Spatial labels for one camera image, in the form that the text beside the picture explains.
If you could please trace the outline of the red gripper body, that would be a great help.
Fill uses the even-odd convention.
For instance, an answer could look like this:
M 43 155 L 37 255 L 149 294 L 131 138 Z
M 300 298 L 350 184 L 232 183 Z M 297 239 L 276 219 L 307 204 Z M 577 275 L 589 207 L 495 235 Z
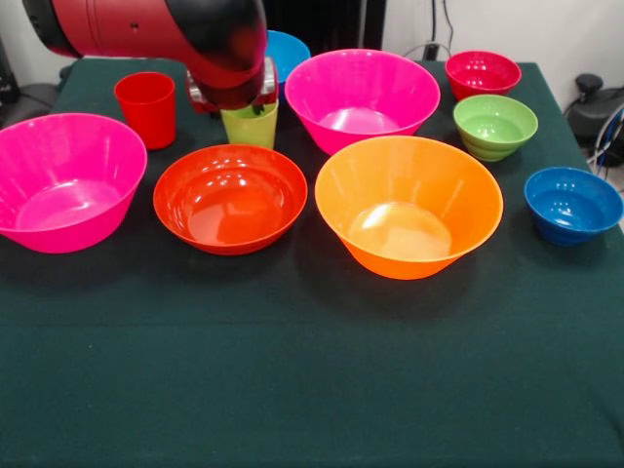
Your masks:
M 248 82 L 229 89 L 211 88 L 199 83 L 186 71 L 185 90 L 193 109 L 202 114 L 217 114 L 263 104 L 264 111 L 279 98 L 278 70 L 274 60 L 265 57 L 258 73 Z

